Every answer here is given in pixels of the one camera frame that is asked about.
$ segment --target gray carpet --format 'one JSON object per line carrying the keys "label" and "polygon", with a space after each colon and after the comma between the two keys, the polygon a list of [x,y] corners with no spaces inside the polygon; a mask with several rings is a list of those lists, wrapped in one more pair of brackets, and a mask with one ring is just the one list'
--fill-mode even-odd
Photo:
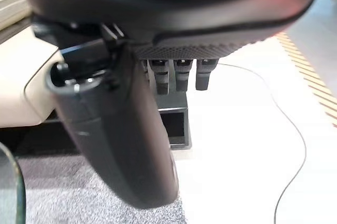
{"label": "gray carpet", "polygon": [[138,210],[117,198],[82,156],[19,159],[26,223],[186,223],[182,202]]}

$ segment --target white floor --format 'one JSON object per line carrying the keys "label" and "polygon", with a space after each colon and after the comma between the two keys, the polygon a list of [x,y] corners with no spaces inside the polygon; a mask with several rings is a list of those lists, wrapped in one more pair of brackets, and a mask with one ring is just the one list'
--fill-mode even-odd
{"label": "white floor", "polygon": [[[337,131],[276,38],[220,63],[188,92],[193,147],[175,151],[188,223],[337,223]],[[280,112],[296,124],[304,137]]]}

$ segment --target striped floor marking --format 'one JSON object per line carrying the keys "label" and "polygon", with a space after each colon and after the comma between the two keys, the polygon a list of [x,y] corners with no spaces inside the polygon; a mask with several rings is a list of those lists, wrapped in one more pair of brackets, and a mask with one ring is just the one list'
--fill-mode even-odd
{"label": "striped floor marking", "polygon": [[325,113],[329,116],[334,127],[337,128],[337,99],[332,96],[331,91],[326,87],[319,75],[312,68],[295,44],[290,40],[286,33],[276,35],[285,51],[291,58],[296,68],[299,70],[312,93],[322,105]]}

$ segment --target perforated black panel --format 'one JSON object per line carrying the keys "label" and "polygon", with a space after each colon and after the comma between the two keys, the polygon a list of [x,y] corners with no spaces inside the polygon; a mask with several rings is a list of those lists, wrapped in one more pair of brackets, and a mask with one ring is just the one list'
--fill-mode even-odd
{"label": "perforated black panel", "polygon": [[245,44],[186,46],[186,47],[138,47],[139,59],[214,59],[228,56]]}

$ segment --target beige leather upholstery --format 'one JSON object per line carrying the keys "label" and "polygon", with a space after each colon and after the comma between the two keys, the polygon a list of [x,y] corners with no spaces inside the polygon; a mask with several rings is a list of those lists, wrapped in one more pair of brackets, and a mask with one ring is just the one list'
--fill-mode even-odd
{"label": "beige leather upholstery", "polygon": [[11,26],[31,13],[27,0],[0,0],[0,30]]}
{"label": "beige leather upholstery", "polygon": [[44,74],[62,56],[26,28],[0,44],[0,127],[42,123],[54,109]]}

